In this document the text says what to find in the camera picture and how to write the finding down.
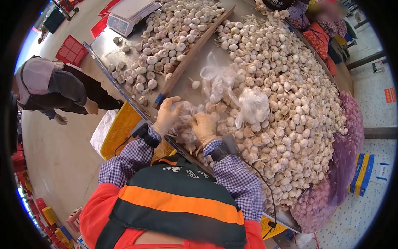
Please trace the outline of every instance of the stainless steel tabletop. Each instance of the stainless steel tabletop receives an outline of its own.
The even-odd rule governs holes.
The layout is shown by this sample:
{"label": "stainless steel tabletop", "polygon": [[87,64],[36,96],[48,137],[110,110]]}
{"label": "stainless steel tabletop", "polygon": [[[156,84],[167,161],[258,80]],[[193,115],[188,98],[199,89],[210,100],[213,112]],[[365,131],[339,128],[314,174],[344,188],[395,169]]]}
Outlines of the stainless steel tabletop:
{"label": "stainless steel tabletop", "polygon": [[[245,15],[256,15],[259,17],[263,17],[261,13],[255,10],[254,1],[246,1],[246,0],[222,0],[220,1],[223,4],[225,9],[231,8],[233,5],[236,5],[234,13],[228,18],[230,21],[240,22],[240,16]],[[102,69],[105,75],[109,78],[109,80],[114,84],[114,86],[119,90],[119,92],[130,102],[130,104],[134,107],[135,110],[139,112],[141,116],[143,116],[150,123],[154,123],[156,121],[157,110],[152,108],[152,104],[155,102],[160,90],[164,86],[164,76],[156,74],[156,80],[158,82],[158,86],[156,89],[150,91],[146,96],[149,100],[149,104],[146,107],[139,105],[131,96],[132,94],[136,95],[136,99],[140,97],[136,92],[134,93],[133,86],[127,86],[124,84],[118,84],[110,75],[107,70],[109,64],[117,65],[119,62],[125,62],[126,69],[131,69],[131,65],[133,62],[138,60],[140,52],[138,53],[135,49],[131,49],[128,53],[124,53],[121,51],[121,48],[124,43],[129,46],[134,46],[137,43],[140,43],[142,40],[141,34],[142,31],[146,29],[146,25],[144,22],[139,23],[133,32],[128,36],[124,37],[123,41],[119,44],[115,44],[113,42],[114,37],[120,37],[120,35],[109,27],[106,27],[95,39],[94,41],[88,45],[84,44],[86,48],[89,50],[91,56],[96,60],[98,66]],[[191,78],[192,80],[200,80],[199,72],[200,70],[207,65],[207,55],[210,52],[213,52],[218,64],[220,66],[228,65],[228,63],[232,62],[229,59],[229,55],[226,51],[221,48],[216,47],[214,44],[214,39],[217,39],[217,35],[214,34],[207,43],[201,48],[198,53],[198,56],[192,61],[191,67],[187,68],[185,72],[180,77],[174,89],[169,94],[170,96],[180,96],[182,100],[186,100],[191,102],[193,105],[205,104],[205,100],[201,94],[201,87],[194,90],[191,88]],[[311,51],[315,53],[314,49],[309,46]],[[166,138],[168,142],[170,142],[173,147],[175,147],[182,155],[184,155],[191,162],[200,163],[193,158],[189,153],[183,149],[182,146],[179,146],[175,143],[175,141],[168,137]],[[300,232],[300,226],[296,223],[296,221],[291,216],[290,212],[282,212],[277,215],[277,219],[286,227]]]}

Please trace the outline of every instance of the red sign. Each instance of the red sign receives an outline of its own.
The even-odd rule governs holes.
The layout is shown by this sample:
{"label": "red sign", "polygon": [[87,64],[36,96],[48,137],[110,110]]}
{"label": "red sign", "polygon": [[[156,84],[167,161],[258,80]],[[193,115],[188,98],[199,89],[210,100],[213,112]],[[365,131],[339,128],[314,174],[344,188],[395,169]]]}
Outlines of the red sign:
{"label": "red sign", "polygon": [[396,98],[396,95],[395,95],[395,89],[394,89],[394,87],[390,88],[390,91],[391,91],[392,101],[393,101],[393,102],[397,102],[397,98]]}
{"label": "red sign", "polygon": [[391,94],[390,94],[390,89],[384,89],[384,94],[386,95],[386,102],[391,103]]}

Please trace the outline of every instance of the checkered sleeve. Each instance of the checkered sleeve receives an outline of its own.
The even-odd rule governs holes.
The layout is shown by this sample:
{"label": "checkered sleeve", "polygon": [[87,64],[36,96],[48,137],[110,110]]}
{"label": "checkered sleeve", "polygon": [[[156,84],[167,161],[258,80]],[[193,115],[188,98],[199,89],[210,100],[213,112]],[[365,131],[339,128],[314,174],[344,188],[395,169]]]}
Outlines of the checkered sleeve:
{"label": "checkered sleeve", "polygon": [[[220,144],[221,140],[210,142],[203,149],[203,155],[207,156]],[[217,182],[225,186],[242,210],[244,219],[259,222],[263,212],[260,180],[235,155],[227,155],[215,162],[213,170]]]}
{"label": "checkered sleeve", "polygon": [[[161,140],[151,126],[148,134],[158,141]],[[101,165],[98,185],[109,182],[122,188],[135,173],[150,165],[153,152],[154,148],[147,145],[143,139],[131,141],[118,156],[112,157]]]}

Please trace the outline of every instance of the gloved hand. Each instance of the gloved hand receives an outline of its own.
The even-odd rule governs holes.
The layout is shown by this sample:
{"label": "gloved hand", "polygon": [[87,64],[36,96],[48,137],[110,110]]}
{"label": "gloved hand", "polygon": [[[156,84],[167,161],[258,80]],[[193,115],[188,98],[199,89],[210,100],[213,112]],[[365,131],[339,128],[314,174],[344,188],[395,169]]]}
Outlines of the gloved hand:
{"label": "gloved hand", "polygon": [[95,115],[98,114],[98,104],[89,98],[87,98],[84,108],[86,109],[88,114],[95,114]]}
{"label": "gloved hand", "polygon": [[172,103],[179,101],[180,97],[170,97],[163,100],[162,105],[158,111],[158,118],[152,125],[152,129],[159,134],[162,138],[177,120],[178,114],[184,107],[183,104],[178,105],[174,111],[171,111]]}
{"label": "gloved hand", "polygon": [[66,120],[66,117],[62,117],[61,115],[59,115],[58,113],[55,114],[54,116],[54,120],[62,125],[66,125],[68,123],[68,121]]}
{"label": "gloved hand", "polygon": [[216,123],[206,113],[196,113],[191,122],[193,132],[202,143],[203,148],[212,140],[217,139]]}

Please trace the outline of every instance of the orange vest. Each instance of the orange vest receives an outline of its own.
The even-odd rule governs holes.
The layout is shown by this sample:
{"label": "orange vest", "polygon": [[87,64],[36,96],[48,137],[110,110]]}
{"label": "orange vest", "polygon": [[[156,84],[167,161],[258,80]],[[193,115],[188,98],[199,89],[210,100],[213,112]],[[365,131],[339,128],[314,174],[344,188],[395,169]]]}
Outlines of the orange vest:
{"label": "orange vest", "polygon": [[227,249],[243,249],[246,244],[242,211],[226,188],[179,155],[159,159],[130,179],[119,193],[96,249],[113,248],[126,228]]}

